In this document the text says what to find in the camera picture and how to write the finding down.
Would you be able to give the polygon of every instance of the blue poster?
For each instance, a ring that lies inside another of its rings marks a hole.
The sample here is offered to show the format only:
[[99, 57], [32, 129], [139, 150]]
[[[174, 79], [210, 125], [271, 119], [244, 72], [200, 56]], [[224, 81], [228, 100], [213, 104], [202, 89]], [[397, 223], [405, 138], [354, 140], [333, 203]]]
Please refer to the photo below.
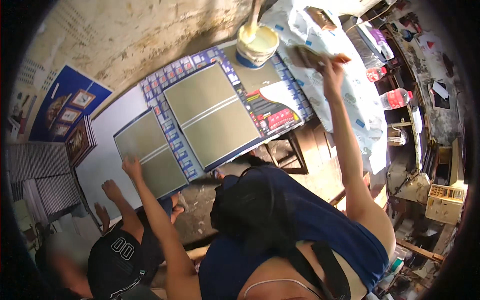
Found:
[[90, 115], [112, 92], [64, 66], [38, 111], [30, 141], [65, 142], [78, 121]]

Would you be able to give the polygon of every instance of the black bag strap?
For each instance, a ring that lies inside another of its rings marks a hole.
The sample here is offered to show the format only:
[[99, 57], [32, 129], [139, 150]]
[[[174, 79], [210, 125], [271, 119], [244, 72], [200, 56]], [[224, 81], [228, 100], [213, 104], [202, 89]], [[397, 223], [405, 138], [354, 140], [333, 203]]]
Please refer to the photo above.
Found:
[[325, 241], [317, 241], [312, 245], [312, 250], [317, 257], [318, 262], [322, 266], [325, 276], [328, 278], [328, 285], [332, 292], [317, 276], [313, 267], [310, 265], [305, 256], [303, 256], [302, 252], [297, 249], [297, 247], [290, 249], [287, 259], [303, 278], [310, 282], [314, 287], [322, 291], [326, 297], [326, 300], [350, 300], [350, 285], [348, 284], [347, 276], [336, 260], [332, 249], [328, 246], [328, 243]]

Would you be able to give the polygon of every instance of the coca-cola bottle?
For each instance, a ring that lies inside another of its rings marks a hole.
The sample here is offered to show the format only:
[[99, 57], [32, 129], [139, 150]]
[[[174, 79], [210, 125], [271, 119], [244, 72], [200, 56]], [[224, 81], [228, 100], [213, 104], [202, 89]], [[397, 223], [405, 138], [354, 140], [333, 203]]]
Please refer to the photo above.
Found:
[[387, 74], [386, 67], [373, 67], [369, 68], [366, 72], [368, 80], [370, 82], [375, 82], [380, 80], [380, 78], [384, 77]]
[[398, 88], [393, 91], [386, 92], [380, 96], [380, 102], [384, 110], [400, 108], [407, 105], [413, 98], [413, 93], [404, 88]]

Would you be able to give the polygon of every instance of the paint bucket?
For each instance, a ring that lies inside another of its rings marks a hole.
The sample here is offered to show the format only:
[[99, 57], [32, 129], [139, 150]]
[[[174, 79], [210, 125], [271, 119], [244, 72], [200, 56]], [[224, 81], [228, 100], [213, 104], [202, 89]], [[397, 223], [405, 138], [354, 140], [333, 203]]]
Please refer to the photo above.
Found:
[[252, 69], [263, 67], [279, 44], [278, 34], [266, 25], [259, 25], [253, 41], [247, 40], [245, 26], [242, 26], [237, 33], [235, 57], [241, 65]]

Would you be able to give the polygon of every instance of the concrete wall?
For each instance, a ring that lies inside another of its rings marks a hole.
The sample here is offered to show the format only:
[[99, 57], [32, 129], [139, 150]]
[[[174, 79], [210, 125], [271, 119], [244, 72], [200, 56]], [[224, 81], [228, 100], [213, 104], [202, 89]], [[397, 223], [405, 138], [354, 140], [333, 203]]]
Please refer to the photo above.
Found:
[[[395, 13], [395, 19], [408, 12], [417, 15], [423, 31], [440, 38], [443, 52], [455, 65], [455, 75], [448, 78], [441, 54], [425, 55], [415, 39], [409, 43], [402, 42], [402, 46], [406, 50], [407, 60], [418, 74], [419, 85], [425, 97], [425, 111], [429, 119], [432, 137], [441, 144], [451, 145], [452, 141], [461, 135], [463, 120], [468, 115], [466, 110], [467, 94], [463, 84], [465, 79], [462, 78], [463, 62], [457, 54], [456, 45], [444, 27], [442, 20], [425, 0], [412, 1], [412, 4], [405, 11]], [[449, 110], [433, 106], [428, 88], [433, 80], [442, 81], [446, 84], [446, 89], [450, 95]]]

